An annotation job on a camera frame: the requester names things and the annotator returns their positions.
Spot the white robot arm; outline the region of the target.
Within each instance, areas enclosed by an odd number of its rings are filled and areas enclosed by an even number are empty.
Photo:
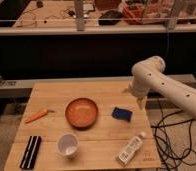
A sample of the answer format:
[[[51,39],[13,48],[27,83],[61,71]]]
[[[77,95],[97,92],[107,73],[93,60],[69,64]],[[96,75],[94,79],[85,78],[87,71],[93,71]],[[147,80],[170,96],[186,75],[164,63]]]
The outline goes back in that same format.
[[[154,90],[196,120],[196,89],[164,75],[165,67],[165,62],[160,56],[137,62],[132,67],[132,82],[125,92],[131,93],[139,106],[143,107],[144,98],[150,90]]]

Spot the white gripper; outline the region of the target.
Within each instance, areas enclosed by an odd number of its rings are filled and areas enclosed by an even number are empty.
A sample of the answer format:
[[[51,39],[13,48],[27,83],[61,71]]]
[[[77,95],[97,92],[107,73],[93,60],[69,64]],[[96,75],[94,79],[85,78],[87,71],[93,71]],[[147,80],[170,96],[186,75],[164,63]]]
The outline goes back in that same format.
[[[129,89],[126,88],[122,92],[123,93],[129,93],[129,92],[131,92],[131,94],[133,96],[135,96],[136,98],[138,98],[137,99],[137,103],[138,103],[138,106],[139,106],[140,110],[145,109],[146,102],[147,102],[147,98],[146,98],[147,92],[145,90],[142,90],[142,89],[140,89],[138,87],[135,87],[133,85],[130,85],[129,86]]]

